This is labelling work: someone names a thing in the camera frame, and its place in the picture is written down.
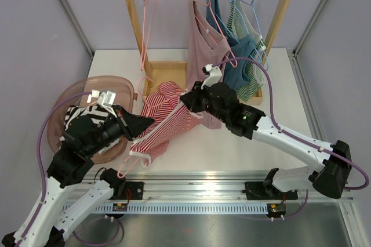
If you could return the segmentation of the black white striped tank top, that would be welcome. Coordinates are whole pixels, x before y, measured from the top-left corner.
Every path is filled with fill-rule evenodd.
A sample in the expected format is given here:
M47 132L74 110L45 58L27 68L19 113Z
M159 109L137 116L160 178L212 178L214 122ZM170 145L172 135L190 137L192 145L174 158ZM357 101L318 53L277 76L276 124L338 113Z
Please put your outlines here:
M100 105L87 107L69 106L64 118L64 130L67 130L71 121L77 117L87 115L95 125L102 124L110 113Z

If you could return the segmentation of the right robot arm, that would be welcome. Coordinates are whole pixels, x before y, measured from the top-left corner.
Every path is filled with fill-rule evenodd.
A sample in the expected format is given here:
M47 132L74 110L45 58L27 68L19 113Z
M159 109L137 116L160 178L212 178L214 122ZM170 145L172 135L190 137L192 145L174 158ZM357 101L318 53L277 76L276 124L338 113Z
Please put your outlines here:
M263 184L267 197L311 188L329 198L341 197L352 168L347 143L339 140L330 144L290 129L280 130L271 117L241 103L236 92L222 82L207 87L197 81L180 100L191 112L214 116L234 135L269 144L305 163L290 170L271 169Z

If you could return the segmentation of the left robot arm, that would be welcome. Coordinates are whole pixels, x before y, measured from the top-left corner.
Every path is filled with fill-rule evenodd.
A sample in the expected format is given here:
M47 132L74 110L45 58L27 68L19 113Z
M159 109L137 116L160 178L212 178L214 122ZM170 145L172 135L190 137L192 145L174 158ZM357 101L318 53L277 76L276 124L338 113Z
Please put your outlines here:
M90 171L92 157L113 142L133 140L154 123L154 119L133 115L114 105L102 122L90 115L70 120L64 140L47 170L42 171L43 185L39 199L27 220L15 232L3 237L4 246L64 246L76 227L101 203L120 199L125 193L125 179L110 168L76 203L65 212L62 207Z

